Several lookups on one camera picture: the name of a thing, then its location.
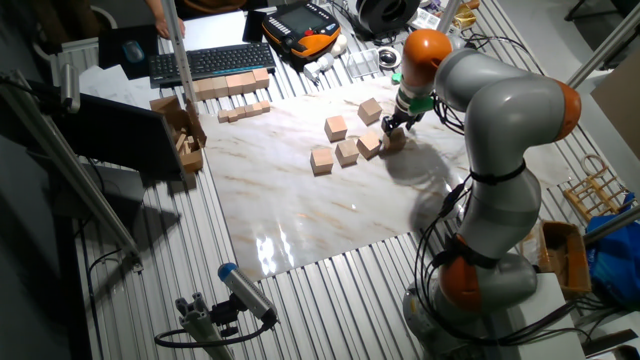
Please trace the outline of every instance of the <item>computer mouse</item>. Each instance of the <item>computer mouse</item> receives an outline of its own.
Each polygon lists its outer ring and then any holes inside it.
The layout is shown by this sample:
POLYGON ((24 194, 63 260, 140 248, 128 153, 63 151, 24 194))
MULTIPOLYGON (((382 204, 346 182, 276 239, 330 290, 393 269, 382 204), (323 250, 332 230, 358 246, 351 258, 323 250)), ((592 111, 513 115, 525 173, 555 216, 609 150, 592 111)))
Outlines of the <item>computer mouse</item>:
POLYGON ((397 57, 396 54, 391 51, 381 51, 380 52, 380 63, 385 65, 394 65, 396 63, 397 57))
POLYGON ((124 56, 127 58, 127 61, 132 64, 144 60, 144 51, 142 51, 140 44, 135 40, 129 40, 122 44, 122 50, 124 50, 124 56))

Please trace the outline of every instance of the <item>black keyboard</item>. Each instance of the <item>black keyboard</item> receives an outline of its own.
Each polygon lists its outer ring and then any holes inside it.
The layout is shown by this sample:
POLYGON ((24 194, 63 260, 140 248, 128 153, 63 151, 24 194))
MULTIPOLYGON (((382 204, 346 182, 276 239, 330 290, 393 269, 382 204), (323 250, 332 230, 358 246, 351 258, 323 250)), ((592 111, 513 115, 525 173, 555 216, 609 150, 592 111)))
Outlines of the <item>black keyboard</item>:
MULTIPOLYGON (((276 67, 267 43, 187 51, 187 59, 193 80, 276 67)), ((149 56, 149 70, 152 84, 180 84, 178 64, 173 54, 149 56)))

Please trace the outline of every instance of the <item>black cable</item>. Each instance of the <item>black cable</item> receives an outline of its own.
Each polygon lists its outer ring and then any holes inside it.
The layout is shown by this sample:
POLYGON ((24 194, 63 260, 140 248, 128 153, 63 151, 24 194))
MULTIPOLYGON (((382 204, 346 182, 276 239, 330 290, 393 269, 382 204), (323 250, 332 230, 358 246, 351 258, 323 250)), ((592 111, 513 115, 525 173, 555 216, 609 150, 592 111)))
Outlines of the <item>black cable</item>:
POLYGON ((553 334, 561 334, 561 333, 568 333, 568 332, 579 332, 579 333, 582 333, 584 336, 587 337, 587 339, 589 339, 589 341, 591 341, 591 337, 589 336, 589 334, 587 334, 586 331, 584 331, 582 329, 578 329, 578 328, 560 328, 560 329, 553 329, 553 330, 541 330, 541 332, 544 332, 544 334, 540 334, 540 335, 534 336, 534 337, 532 337, 530 339, 527 339, 527 341, 525 341, 525 342, 516 343, 513 346, 530 344, 532 342, 535 342, 537 340, 540 340, 542 338, 545 338, 545 337, 553 335, 553 334))
MULTIPOLYGON (((465 191, 463 194, 459 195, 453 201, 451 201, 451 199, 445 200, 445 203, 449 201, 455 204, 461 198, 466 196, 469 193, 469 191, 470 190, 465 191)), ((544 329, 552 325, 553 323, 559 321, 560 319, 564 318, 565 316, 569 315, 569 313, 573 311, 575 308, 577 308, 581 303, 599 305, 599 302, 593 299, 580 298, 577 300, 569 301, 563 306, 549 313, 543 319, 498 339, 485 339, 485 338, 479 338, 470 334, 466 334, 458 330, 457 328, 455 328, 452 324, 448 323, 437 311, 435 311, 435 308, 431 303, 430 283, 431 283, 431 278, 433 277, 433 274, 435 273, 437 268, 433 266, 433 260, 425 266, 425 256, 424 256, 427 251, 428 240, 430 239, 430 236, 433 233, 433 231, 435 231, 435 225, 437 221, 440 220, 441 218, 442 217, 439 214, 439 216, 429 225, 429 227, 422 233, 422 236, 420 237, 420 240, 418 243, 418 251, 416 254, 416 260, 414 263, 414 283, 416 284, 416 295, 418 297, 420 305, 427 312, 427 314, 433 320, 435 320, 435 322, 438 323, 438 325, 442 327, 445 331, 447 331, 450 335, 457 337, 459 339, 474 343, 476 345, 481 345, 481 346, 496 346, 496 345, 497 346, 516 346, 516 345, 523 345, 526 343, 530 343, 532 341, 536 341, 538 339, 544 338, 546 336, 551 336, 553 334, 559 334, 559 333, 571 332, 571 331, 584 332, 583 330, 576 329, 576 328, 564 328, 564 329, 554 329, 554 330, 544 330, 544 329), (423 283, 422 286, 419 286, 418 273, 420 273, 420 276, 422 279, 426 279, 426 282, 423 283)))
MULTIPOLYGON (((89 260, 88 259, 88 254, 87 254, 87 244, 85 242, 84 239, 84 231, 82 231, 84 229, 84 225, 80 226, 80 229, 78 229, 78 233, 80 233, 80 240, 82 242, 82 253, 84 254, 84 268, 87 269, 87 266, 89 266, 89 260)), ((96 303, 94 301, 94 295, 93 295, 93 285, 91 283, 91 274, 89 273, 89 271, 86 272, 87 274, 87 290, 89 291, 89 303, 91 304, 91 315, 93 317, 93 326, 95 326, 96 328, 96 338, 98 340, 98 350, 100 351, 100 358, 104 360, 104 353, 102 351, 102 341, 100 340, 100 328, 98 327, 98 313, 96 310, 96 303)))
POLYGON ((593 327, 591 328, 591 330, 589 330, 589 333, 587 334, 587 344, 590 343, 591 341, 593 341, 593 339, 591 339, 591 335, 593 335, 593 332, 598 328, 598 326, 604 321, 604 319, 608 318, 609 316, 615 314, 618 311, 617 308, 612 309, 610 312, 605 313, 600 320, 596 321, 595 324, 593 324, 593 327))
POLYGON ((26 93, 29 93, 29 94, 37 97, 37 98, 40 98, 40 94, 38 94, 36 91, 34 91, 32 89, 29 89, 28 87, 22 86, 22 85, 20 85, 18 83, 15 83, 15 82, 9 80, 9 78, 6 77, 6 76, 0 76, 0 84, 7 84, 9 86, 13 86, 14 88, 20 89, 20 90, 22 90, 22 91, 24 91, 26 93))
POLYGON ((162 338, 165 338, 165 337, 168 337, 168 336, 173 336, 173 335, 178 335, 178 334, 186 334, 187 333, 187 331, 185 329, 178 329, 178 330, 171 330, 171 331, 167 331, 167 332, 162 333, 162 334, 158 334, 158 335, 156 335, 156 337, 153 338, 153 341, 157 345, 168 347, 168 348, 172 348, 172 349, 196 349, 196 348, 205 348, 205 347, 225 346, 225 345, 232 345, 232 344, 241 343, 241 342, 244 342, 244 341, 247 341, 247 340, 251 340, 251 339, 253 339, 255 337, 258 337, 258 336, 260 336, 260 334, 262 334, 263 332, 267 331, 273 325, 275 325, 275 323, 273 323, 271 325, 267 325, 265 323, 260 327, 260 329, 258 329, 257 331, 255 331, 252 334, 243 335, 243 336, 239 336, 237 338, 227 339, 227 340, 189 342, 189 343, 162 340, 162 338))
POLYGON ((431 98, 433 99, 433 112, 440 119, 440 123, 456 134, 464 135, 464 123, 451 107, 442 102, 435 92, 431 94, 431 98))
POLYGON ((107 256, 109 256, 109 255, 113 255, 113 254, 115 254, 115 253, 117 253, 118 251, 121 251, 121 250, 122 250, 122 249, 115 249, 115 250, 113 250, 113 251, 111 251, 111 252, 108 252, 108 253, 106 253, 106 254, 104 254, 104 255, 100 256, 99 258, 97 258, 97 259, 96 259, 96 260, 91 264, 91 266, 89 266, 89 274, 91 274, 91 270, 93 270, 93 267, 94 267, 94 266, 98 265, 98 263, 100 262, 100 260, 102 260, 102 259, 106 258, 106 257, 107 257, 107 256))
MULTIPOLYGON (((102 178, 102 175, 100 174, 100 172, 98 171, 98 168, 96 167, 96 165, 93 163, 93 159, 90 159, 88 157, 85 156, 85 158, 87 159, 87 161, 89 162, 89 164, 91 165, 91 167, 93 168, 93 170, 96 172, 96 175, 98 175, 98 179, 100 180, 100 187, 102 189, 102 195, 105 194, 105 185, 104 185, 104 179, 102 178)), ((93 213, 90 213, 89 216, 87 217, 87 219, 84 222, 80 223, 80 227, 78 228, 78 230, 73 234, 72 239, 75 239, 76 237, 78 237, 78 234, 80 234, 80 232, 82 231, 82 229, 85 228, 85 226, 87 226, 87 224, 93 219, 93 213)))

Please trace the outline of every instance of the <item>metal pole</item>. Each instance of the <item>metal pole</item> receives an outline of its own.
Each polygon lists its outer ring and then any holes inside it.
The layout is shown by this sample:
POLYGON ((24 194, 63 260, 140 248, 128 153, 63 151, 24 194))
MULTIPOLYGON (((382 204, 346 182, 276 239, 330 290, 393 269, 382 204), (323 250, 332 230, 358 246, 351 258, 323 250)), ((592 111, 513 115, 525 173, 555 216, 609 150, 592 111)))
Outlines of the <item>metal pole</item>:
POLYGON ((449 3, 447 3, 447 7, 444 9, 442 16, 440 16, 440 22, 438 23, 438 27, 436 28, 436 30, 444 34, 447 34, 449 32, 449 27, 451 26, 453 17, 456 16, 461 3, 462 0, 449 0, 449 3))
POLYGON ((588 232, 583 238, 584 243, 585 245, 588 245, 594 241, 598 241, 611 234, 612 232, 620 230, 638 219, 640 219, 640 205, 632 207, 631 209, 623 212, 622 214, 588 232))
MULTIPOLYGON (((178 12, 176 11, 176 3, 173 0, 162 0, 162 9, 164 10, 164 18, 167 21, 171 44, 173 44, 173 53, 180 71, 180 80, 184 88, 184 94, 192 104, 197 103, 196 93, 193 89, 193 79, 191 78, 191 69, 189 69, 189 60, 187 52, 184 48, 182 33, 180 32, 180 23, 178 22, 178 12)), ((223 36, 221 34, 211 34, 211 36, 223 36)))
POLYGON ((573 89, 576 89, 582 82, 593 72, 593 70, 604 61, 612 52, 616 50, 625 37, 633 31, 633 28, 640 23, 640 4, 627 15, 622 23, 613 30, 613 32, 607 37, 607 39, 596 49, 591 59, 582 66, 567 80, 567 85, 573 89))
MULTIPOLYGON (((27 81, 19 72, 12 73, 11 80, 24 87, 29 87, 27 81)), ((78 192, 80 198, 87 204, 100 223, 112 231, 113 235, 115 235, 115 240, 125 251, 139 256, 138 247, 131 234, 129 234, 89 174, 80 165, 71 146, 64 139, 53 120, 49 116, 42 115, 33 97, 23 90, 10 85, 1 85, 0 96, 4 97, 9 106, 18 115, 18 118, 51 157, 58 170, 78 192)))

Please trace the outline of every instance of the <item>robotic arm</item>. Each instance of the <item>robotic arm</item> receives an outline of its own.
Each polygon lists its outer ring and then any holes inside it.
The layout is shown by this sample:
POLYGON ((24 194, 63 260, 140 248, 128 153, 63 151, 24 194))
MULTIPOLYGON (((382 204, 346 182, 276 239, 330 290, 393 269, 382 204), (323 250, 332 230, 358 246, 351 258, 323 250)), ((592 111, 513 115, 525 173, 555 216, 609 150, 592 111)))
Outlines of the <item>robotic arm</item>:
MULTIPOLYGON (((407 38, 403 80, 386 132, 409 128, 428 110, 432 90, 453 109, 466 112, 465 143, 473 191, 455 237, 447 239, 431 303, 446 321, 464 325, 517 305, 536 290, 536 274, 522 257, 507 252, 535 224, 540 185, 523 155, 532 146, 568 135, 580 117, 580 97, 567 85, 532 74, 471 49, 453 50, 437 31, 407 38)), ((420 288, 425 279, 414 286, 420 288)), ((409 291, 405 304, 417 303, 409 291)), ((405 318, 419 337, 436 329, 419 306, 405 306, 405 318)))

